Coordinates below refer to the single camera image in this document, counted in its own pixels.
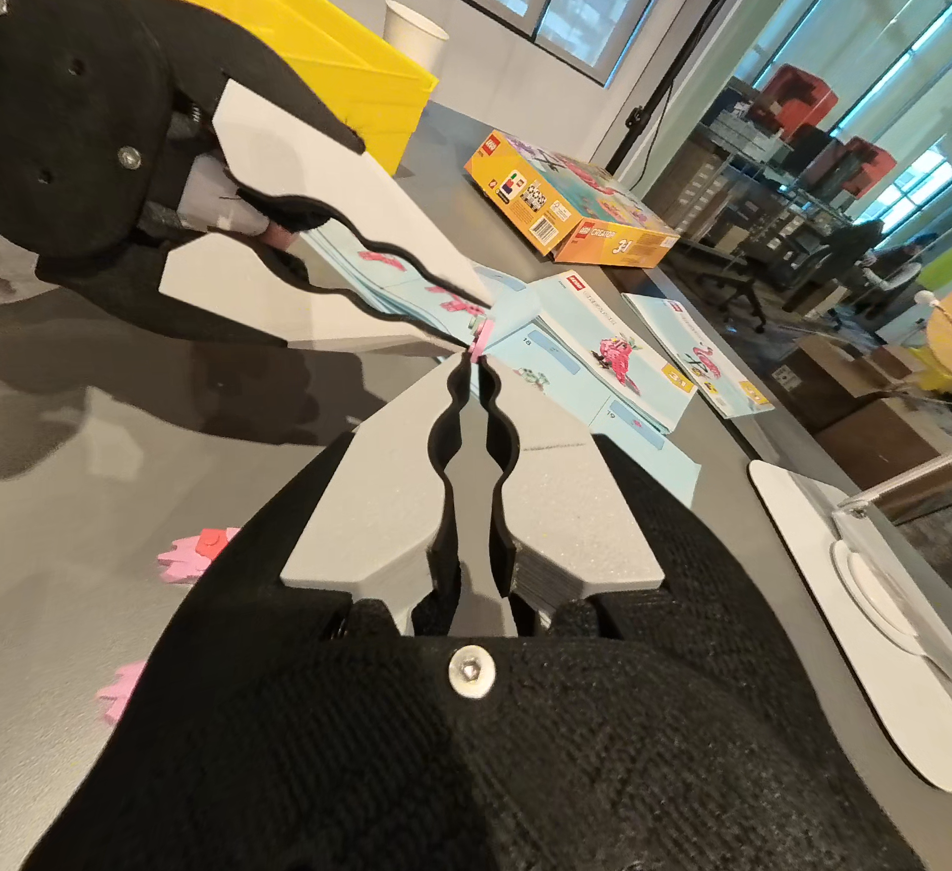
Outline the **grey desk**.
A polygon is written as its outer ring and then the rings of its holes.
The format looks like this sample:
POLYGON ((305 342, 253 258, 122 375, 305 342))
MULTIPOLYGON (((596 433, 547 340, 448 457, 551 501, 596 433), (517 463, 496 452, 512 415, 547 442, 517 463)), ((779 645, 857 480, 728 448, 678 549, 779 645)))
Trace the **grey desk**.
MULTIPOLYGON (((244 524, 338 436, 433 365, 392 355, 192 345, 55 290, 2 306, 2 869, 16 869, 110 730, 97 690, 142 660, 186 589, 156 557, 244 524)), ((950 795, 876 722, 747 475, 750 453, 854 490, 789 413, 724 425, 695 401, 674 443, 692 509, 755 580, 839 742, 930 869, 950 795)))

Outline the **white paper cup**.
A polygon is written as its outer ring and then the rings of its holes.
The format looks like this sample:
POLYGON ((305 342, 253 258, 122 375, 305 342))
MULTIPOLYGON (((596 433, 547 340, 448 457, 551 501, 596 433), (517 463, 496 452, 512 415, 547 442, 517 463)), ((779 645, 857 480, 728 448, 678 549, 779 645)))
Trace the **white paper cup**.
POLYGON ((385 5, 384 41, 438 77, 449 42, 446 30, 398 0, 386 0, 385 5))

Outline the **closed light blue instruction booklet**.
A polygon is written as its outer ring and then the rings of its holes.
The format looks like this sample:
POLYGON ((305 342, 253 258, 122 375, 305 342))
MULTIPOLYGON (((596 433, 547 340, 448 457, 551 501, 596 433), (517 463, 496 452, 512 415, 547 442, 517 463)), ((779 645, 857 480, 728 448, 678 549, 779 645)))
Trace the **closed light blue instruction booklet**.
POLYGON ((675 366, 696 384, 722 418, 736 420, 774 409, 774 403, 732 363, 720 343, 701 328, 684 304, 640 294, 624 293, 622 298, 638 312, 675 366))
POLYGON ((696 385, 612 312, 572 270, 528 284, 541 325, 660 434, 678 426, 696 385))

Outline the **red equipment enclosure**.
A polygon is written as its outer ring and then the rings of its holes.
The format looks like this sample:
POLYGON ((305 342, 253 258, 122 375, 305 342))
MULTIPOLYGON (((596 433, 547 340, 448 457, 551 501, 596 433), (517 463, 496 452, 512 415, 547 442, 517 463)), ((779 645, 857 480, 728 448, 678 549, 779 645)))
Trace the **red equipment enclosure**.
POLYGON ((842 184, 841 190, 854 200, 863 198, 897 165, 888 151, 858 136, 848 140, 846 151, 858 163, 858 168, 842 184))
POLYGON ((803 126, 816 127, 839 102, 822 78, 784 63, 758 91, 747 119, 771 136, 790 142, 803 126))

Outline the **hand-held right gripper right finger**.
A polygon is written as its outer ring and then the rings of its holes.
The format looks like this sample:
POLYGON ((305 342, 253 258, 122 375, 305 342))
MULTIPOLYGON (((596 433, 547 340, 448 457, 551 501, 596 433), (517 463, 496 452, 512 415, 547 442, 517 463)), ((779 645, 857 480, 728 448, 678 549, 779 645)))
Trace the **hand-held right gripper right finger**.
POLYGON ((660 589, 660 563, 589 427, 492 356, 480 358, 480 398, 501 469, 490 564, 516 628, 547 628, 567 603, 660 589))

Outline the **metal shelf rack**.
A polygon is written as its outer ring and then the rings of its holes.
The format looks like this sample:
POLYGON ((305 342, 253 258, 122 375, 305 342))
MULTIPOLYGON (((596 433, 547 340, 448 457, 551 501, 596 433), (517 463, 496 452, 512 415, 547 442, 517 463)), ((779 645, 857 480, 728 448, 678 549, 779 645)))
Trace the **metal shelf rack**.
POLYGON ((759 90, 728 82, 647 203, 691 244, 743 255, 757 280, 809 298, 862 258, 883 226, 856 222, 849 211, 859 200, 841 190, 858 168, 846 151, 853 136, 819 123, 783 142, 747 119, 759 90))

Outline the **brown cardboard box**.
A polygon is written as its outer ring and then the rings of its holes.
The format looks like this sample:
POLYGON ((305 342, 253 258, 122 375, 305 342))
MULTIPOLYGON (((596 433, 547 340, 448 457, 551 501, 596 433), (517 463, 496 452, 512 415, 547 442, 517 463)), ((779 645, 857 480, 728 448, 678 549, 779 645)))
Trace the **brown cardboard box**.
POLYGON ((847 341, 801 337, 768 368, 765 382, 811 434, 842 421, 888 390, 887 377, 847 341))
POLYGON ((815 435, 860 488, 870 488, 951 452, 951 411, 944 401, 870 401, 815 435))

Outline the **black office chair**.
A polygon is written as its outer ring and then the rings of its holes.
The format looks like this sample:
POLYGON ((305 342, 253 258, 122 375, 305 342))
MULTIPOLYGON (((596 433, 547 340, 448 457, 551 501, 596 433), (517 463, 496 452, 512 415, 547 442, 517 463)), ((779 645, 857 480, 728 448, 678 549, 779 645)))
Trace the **black office chair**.
POLYGON ((762 336, 768 328, 768 317, 757 292, 757 274, 750 262, 743 255, 733 255, 702 243, 693 243, 691 246, 705 262, 720 264, 719 269, 700 269, 695 276, 695 284, 700 287, 709 283, 721 290, 731 290, 731 294, 725 296, 718 305, 717 311, 722 314, 726 314, 733 303, 746 301, 755 319, 754 332, 762 336))

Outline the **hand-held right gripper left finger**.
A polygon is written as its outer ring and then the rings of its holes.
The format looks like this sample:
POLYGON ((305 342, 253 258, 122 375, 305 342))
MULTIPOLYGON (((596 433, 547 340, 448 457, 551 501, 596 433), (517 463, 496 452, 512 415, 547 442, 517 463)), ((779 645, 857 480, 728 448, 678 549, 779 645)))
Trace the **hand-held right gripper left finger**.
POLYGON ((470 355, 436 365, 353 432, 280 579, 383 603, 402 635, 443 635, 459 558, 446 464, 461 446, 470 355))

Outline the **stacked yellow plastic bins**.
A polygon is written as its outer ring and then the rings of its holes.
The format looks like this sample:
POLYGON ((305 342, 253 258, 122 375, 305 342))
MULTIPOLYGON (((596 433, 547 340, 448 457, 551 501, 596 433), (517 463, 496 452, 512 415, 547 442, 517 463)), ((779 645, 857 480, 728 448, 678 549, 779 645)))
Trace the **stacked yellow plastic bins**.
POLYGON ((187 0, 277 52, 395 175, 438 79, 329 0, 187 0))

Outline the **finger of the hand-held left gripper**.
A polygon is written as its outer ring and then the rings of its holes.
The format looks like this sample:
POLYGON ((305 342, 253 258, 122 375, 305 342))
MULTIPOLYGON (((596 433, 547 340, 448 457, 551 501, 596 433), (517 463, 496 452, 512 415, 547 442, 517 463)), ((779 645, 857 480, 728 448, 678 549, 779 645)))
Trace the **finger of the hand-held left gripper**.
POLYGON ((315 205, 363 245, 405 258, 430 282, 490 306, 470 260, 372 155, 349 150, 234 79, 225 83, 212 125, 246 190, 315 205))
POLYGON ((293 281, 251 241, 212 232, 172 248, 159 290, 315 352, 449 357, 467 345, 407 316, 379 312, 346 289, 293 281))

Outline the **black light stand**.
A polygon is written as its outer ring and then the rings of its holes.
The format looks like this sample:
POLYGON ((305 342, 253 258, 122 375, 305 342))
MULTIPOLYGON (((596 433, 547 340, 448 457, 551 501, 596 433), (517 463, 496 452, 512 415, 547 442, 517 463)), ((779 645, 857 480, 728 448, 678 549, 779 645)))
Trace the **black light stand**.
POLYGON ((605 169, 613 176, 618 174, 635 143, 649 128, 651 119, 658 108, 666 105, 670 100, 675 80, 726 2, 727 0, 710 0, 705 11, 688 33, 681 48, 673 57, 671 64, 663 73, 648 101, 633 108, 625 118, 625 136, 605 166, 605 169))

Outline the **wooden book stand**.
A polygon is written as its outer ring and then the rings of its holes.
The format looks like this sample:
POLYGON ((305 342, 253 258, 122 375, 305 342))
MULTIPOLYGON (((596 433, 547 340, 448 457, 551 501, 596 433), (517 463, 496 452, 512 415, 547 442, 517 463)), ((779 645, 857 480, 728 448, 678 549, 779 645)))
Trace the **wooden book stand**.
POLYGON ((877 504, 937 461, 853 496, 762 460, 747 475, 891 744, 951 791, 950 589, 877 504))

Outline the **orange toy brick box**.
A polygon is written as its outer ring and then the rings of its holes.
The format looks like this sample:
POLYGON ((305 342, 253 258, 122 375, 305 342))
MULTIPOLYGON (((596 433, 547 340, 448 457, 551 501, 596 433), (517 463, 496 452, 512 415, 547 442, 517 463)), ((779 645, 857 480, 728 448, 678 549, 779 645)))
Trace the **orange toy brick box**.
POLYGON ((465 170, 541 256, 651 269, 680 235, 601 167, 493 129, 465 170))

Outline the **open light blue instruction booklet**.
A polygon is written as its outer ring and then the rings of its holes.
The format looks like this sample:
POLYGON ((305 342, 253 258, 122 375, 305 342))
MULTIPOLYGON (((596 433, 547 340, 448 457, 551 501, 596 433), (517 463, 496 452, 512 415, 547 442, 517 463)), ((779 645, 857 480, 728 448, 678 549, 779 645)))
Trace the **open light blue instruction booklet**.
POLYGON ((700 465, 589 373, 538 320, 528 283, 475 264, 493 307, 470 303, 430 282, 404 258, 361 245, 341 223, 306 232, 303 240, 370 306, 411 317, 471 344, 470 319, 488 315, 495 329, 484 354, 557 401, 589 427, 609 437, 685 506, 691 506, 700 465))

